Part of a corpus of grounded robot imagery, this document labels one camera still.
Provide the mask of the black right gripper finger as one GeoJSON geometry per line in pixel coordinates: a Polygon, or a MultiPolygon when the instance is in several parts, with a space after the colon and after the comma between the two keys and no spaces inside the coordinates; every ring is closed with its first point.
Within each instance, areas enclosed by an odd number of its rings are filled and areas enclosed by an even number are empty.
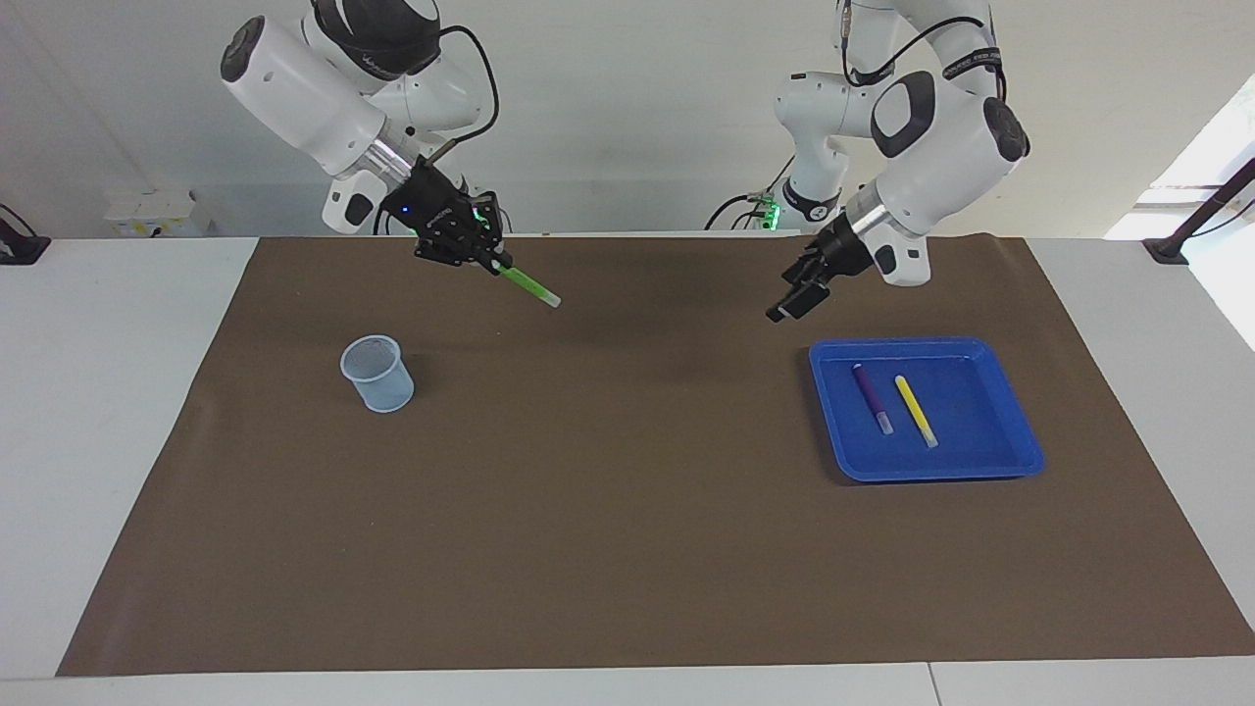
{"type": "Polygon", "coordinates": [[[499,199],[494,191],[466,196],[474,223],[467,236],[466,261],[479,267],[511,267],[512,255],[505,247],[499,199]]]}
{"type": "Polygon", "coordinates": [[[491,277],[499,277],[503,260],[503,236],[501,232],[484,231],[471,234],[441,232],[417,234],[414,255],[417,258],[435,261],[435,265],[462,267],[476,265],[491,277]]]}

